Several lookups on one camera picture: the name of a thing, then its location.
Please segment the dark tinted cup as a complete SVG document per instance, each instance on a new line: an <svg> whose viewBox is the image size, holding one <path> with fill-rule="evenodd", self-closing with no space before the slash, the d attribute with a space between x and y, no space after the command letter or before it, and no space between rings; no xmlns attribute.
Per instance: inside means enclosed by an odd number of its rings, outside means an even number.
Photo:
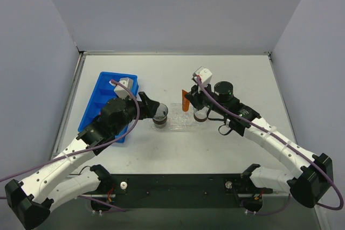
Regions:
<svg viewBox="0 0 345 230"><path fill-rule="evenodd" d="M156 128L164 128L167 124L168 119L168 107L160 103L159 107L157 108L156 114L153 117L153 123Z"/></svg>

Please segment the clear textured oval tray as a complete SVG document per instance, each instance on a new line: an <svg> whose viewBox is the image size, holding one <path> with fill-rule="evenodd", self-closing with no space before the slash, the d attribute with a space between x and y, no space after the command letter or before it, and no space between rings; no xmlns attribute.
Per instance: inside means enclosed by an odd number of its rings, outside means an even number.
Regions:
<svg viewBox="0 0 345 230"><path fill-rule="evenodd" d="M171 103L168 107L168 119L164 128L156 128L153 120L150 126L158 131L186 131L198 128L201 124L194 119L193 110L190 108L188 112L182 110L181 103Z"/></svg>

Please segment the clear cup brown base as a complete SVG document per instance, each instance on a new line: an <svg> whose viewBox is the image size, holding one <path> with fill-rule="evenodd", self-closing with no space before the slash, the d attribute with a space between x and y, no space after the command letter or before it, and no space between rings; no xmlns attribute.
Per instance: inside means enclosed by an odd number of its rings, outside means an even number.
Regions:
<svg viewBox="0 0 345 230"><path fill-rule="evenodd" d="M208 115L207 115L208 108L207 107L204 107L202 109L193 108L193 112L194 112L194 119L197 122L202 123L202 122L205 122L208 120Z"/></svg>

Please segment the orange toothpaste tube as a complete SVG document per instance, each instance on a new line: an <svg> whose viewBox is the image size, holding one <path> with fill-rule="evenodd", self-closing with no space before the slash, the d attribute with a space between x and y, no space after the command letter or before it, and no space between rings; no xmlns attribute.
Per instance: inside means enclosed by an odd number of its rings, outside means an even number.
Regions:
<svg viewBox="0 0 345 230"><path fill-rule="evenodd" d="M182 110L184 112L188 112L190 107L190 101L186 98L187 93L187 91L182 90Z"/></svg>

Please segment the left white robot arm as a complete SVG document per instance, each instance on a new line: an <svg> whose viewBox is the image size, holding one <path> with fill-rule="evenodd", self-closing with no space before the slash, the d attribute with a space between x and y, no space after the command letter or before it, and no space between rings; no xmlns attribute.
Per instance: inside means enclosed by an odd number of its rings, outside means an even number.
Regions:
<svg viewBox="0 0 345 230"><path fill-rule="evenodd" d="M102 166L91 166L83 174L66 177L105 149L135 119L152 119L160 103L139 92L140 101L131 97L107 101L100 113L58 156L32 175L9 181L5 194L9 207L25 229L41 225L51 212L65 202L87 192L104 193L112 187L112 176Z"/></svg>

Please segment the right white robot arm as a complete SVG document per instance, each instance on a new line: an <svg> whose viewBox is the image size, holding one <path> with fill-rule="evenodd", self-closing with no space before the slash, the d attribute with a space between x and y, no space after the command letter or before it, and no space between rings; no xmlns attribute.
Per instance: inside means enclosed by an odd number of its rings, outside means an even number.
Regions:
<svg viewBox="0 0 345 230"><path fill-rule="evenodd" d="M322 153L305 150L277 131L257 111L243 104L233 94L233 85L227 81L214 88L200 89L194 85L184 97L195 110L214 111L223 117L230 131L258 144L287 170L267 169L251 165L243 176L256 188L286 192L301 205L312 208L319 203L333 182L333 161Z"/></svg>

